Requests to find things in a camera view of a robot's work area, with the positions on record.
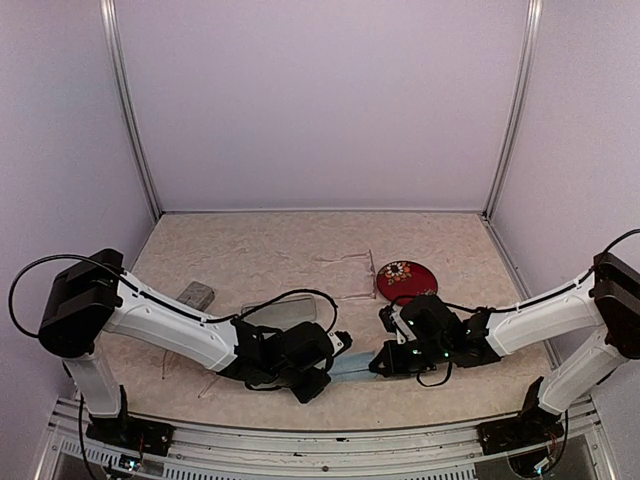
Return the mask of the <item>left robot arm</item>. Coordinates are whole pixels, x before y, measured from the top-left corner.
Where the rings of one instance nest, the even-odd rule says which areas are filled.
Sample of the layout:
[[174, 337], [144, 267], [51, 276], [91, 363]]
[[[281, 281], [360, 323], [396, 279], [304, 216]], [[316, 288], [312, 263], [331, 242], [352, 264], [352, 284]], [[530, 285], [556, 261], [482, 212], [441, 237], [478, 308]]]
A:
[[253, 325], [243, 313], [207, 314], [140, 281], [111, 248], [64, 258], [70, 265], [54, 278], [38, 330], [16, 328], [62, 360], [81, 393], [92, 440], [165, 452], [174, 432], [129, 414], [126, 390], [99, 351], [103, 333], [176, 353], [250, 391], [289, 390], [302, 404], [325, 389], [336, 357], [352, 345], [348, 333], [311, 321], [283, 329]]

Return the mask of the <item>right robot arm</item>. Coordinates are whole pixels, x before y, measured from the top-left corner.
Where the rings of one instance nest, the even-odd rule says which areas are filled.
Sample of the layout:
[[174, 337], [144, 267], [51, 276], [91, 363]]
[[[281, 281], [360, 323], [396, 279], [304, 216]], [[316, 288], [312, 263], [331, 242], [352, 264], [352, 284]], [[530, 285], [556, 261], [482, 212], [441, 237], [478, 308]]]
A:
[[591, 335], [551, 374], [528, 388], [520, 412], [478, 426], [486, 455], [560, 437], [572, 402], [639, 357], [639, 273], [610, 252], [595, 256], [578, 278], [522, 304], [480, 307], [465, 320], [437, 295], [420, 295], [379, 317], [394, 339], [369, 364], [385, 378], [408, 377], [441, 363], [473, 368], [531, 344], [590, 327]]

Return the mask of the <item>large blue cleaning cloth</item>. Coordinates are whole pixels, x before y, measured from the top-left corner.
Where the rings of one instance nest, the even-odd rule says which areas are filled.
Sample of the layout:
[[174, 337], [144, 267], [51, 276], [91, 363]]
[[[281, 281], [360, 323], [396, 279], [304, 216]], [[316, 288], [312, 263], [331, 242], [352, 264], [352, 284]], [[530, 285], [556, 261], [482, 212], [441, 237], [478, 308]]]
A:
[[375, 381], [379, 375], [369, 369], [369, 363], [375, 358], [374, 351], [346, 352], [334, 358], [329, 370], [331, 382]]

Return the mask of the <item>pink glasses case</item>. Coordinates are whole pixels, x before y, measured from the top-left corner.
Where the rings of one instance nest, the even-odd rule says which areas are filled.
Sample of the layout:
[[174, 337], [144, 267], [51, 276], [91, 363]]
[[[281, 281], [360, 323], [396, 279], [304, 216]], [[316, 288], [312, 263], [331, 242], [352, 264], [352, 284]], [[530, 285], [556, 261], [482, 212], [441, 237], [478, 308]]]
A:
[[255, 326], [288, 330], [299, 323], [315, 322], [317, 319], [316, 301], [310, 294], [293, 295], [247, 315], [256, 306], [258, 303], [254, 302], [241, 308], [244, 321]]

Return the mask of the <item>red lens sunglasses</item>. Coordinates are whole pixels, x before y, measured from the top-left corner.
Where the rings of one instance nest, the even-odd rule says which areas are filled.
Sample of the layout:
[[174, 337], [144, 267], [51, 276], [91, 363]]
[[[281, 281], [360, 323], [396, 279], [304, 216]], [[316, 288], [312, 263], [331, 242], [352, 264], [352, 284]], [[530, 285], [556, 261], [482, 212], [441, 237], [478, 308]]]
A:
[[161, 379], [188, 387], [196, 392], [198, 399], [202, 399], [219, 377], [194, 360], [165, 350], [161, 361]]

